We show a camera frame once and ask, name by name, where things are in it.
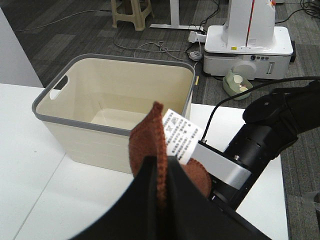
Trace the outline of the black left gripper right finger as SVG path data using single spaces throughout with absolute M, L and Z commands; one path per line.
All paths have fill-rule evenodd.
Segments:
M 224 203 L 210 202 L 191 182 L 178 160 L 168 157 L 168 240 L 267 240 Z

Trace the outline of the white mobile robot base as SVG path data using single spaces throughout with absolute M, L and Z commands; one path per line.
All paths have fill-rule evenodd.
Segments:
M 289 31 L 275 25 L 274 0 L 231 0 L 224 25 L 208 27 L 203 71 L 248 80 L 283 79 L 294 52 Z

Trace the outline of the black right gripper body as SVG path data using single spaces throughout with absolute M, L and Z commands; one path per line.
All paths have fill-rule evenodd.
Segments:
M 236 210 L 264 171 L 265 161 L 262 159 L 255 159 L 249 162 L 236 160 L 233 162 L 249 170 L 251 172 L 250 177 L 240 189 L 235 189 L 209 173 L 212 187 L 208 198 L 211 201 L 223 202 Z

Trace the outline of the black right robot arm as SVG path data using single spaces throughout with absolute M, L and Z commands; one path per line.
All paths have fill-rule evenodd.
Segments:
M 242 118 L 245 124 L 223 154 L 251 174 L 240 189 L 218 180 L 212 190 L 234 210 L 271 160 L 292 146 L 299 134 L 320 126 L 320 81 L 304 87 L 275 88 L 252 102 Z

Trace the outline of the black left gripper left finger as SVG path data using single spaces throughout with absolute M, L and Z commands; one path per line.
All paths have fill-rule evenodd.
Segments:
M 157 158 L 147 156 L 129 187 L 98 220 L 73 240 L 156 240 Z

